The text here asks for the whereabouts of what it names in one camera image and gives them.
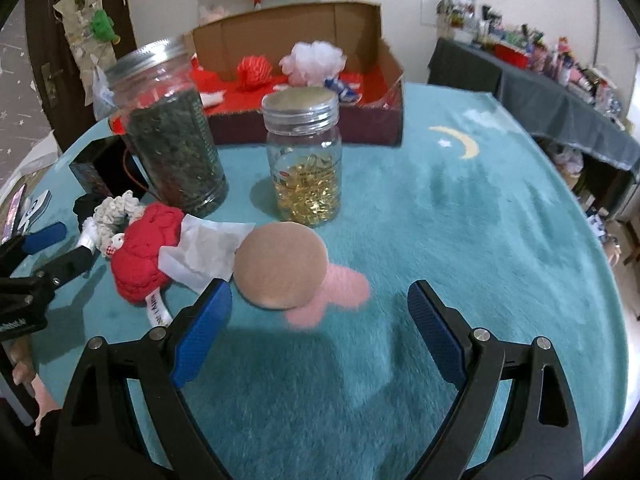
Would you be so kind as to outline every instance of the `green toy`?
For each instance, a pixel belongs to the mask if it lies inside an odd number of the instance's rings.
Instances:
[[[91,19],[91,30],[95,38],[99,41],[105,43],[111,41],[114,45],[120,43],[120,36],[113,30],[113,20],[107,15],[104,9],[95,11]]]

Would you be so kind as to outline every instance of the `brown cable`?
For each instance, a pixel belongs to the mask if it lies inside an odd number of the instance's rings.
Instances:
[[[153,198],[155,198],[156,200],[158,200],[158,202],[162,202],[162,200],[160,200],[160,198],[158,197],[158,195],[156,195],[153,191],[151,191],[148,187],[144,186],[143,184],[140,184],[138,182],[138,180],[129,173],[129,170],[127,169],[127,153],[130,153],[129,148],[125,148],[124,151],[122,152],[122,169],[124,170],[124,172],[127,174],[127,176],[131,179],[131,181],[136,184],[140,189],[143,189],[144,191],[146,191],[147,193],[149,193],[149,195],[151,195]]]

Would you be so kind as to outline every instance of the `hanging decoration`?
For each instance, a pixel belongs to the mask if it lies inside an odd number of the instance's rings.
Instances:
[[[115,65],[112,43],[117,44],[120,37],[102,8],[102,0],[60,0],[53,8],[62,21],[69,49],[80,70],[84,105],[88,106],[94,100],[94,67],[106,71]]]

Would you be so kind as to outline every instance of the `teal fluffy rug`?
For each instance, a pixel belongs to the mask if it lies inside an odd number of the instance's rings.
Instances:
[[[300,323],[247,304],[234,287],[229,325],[183,389],[238,480],[407,475],[456,394],[407,313],[407,289],[420,279],[471,326],[506,341],[551,339],[586,461],[620,423],[627,368],[620,300],[564,182],[488,94],[409,84],[405,98],[402,146],[346,146],[342,210],[317,229],[332,264],[351,269],[341,286],[364,277],[369,299],[348,308],[329,302]],[[81,143],[106,134],[98,124]],[[210,219],[273,221],[264,147],[223,148],[221,158],[230,193]],[[62,217],[74,229],[71,204],[82,192],[64,159],[38,189],[47,186],[53,201],[36,227]],[[69,189],[72,196],[56,195]],[[165,298],[175,314],[194,294],[172,285]],[[80,317],[69,311],[74,304]],[[34,336],[43,380],[61,401],[91,336],[117,342],[148,328],[144,311],[116,296],[101,262],[59,291],[50,327]],[[503,384],[473,463],[490,450],[507,393]],[[138,406],[140,397],[134,390]],[[138,411],[152,454],[164,462]]]

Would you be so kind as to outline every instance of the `door handle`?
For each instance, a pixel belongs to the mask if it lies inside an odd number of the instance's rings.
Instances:
[[[61,76],[64,70],[61,68],[60,70],[56,70],[52,73],[51,63],[45,63],[40,67],[40,72],[42,73],[42,79],[44,80],[44,89],[47,93],[49,107],[53,108],[58,104],[58,91],[56,90],[56,83],[53,81],[53,78]]]

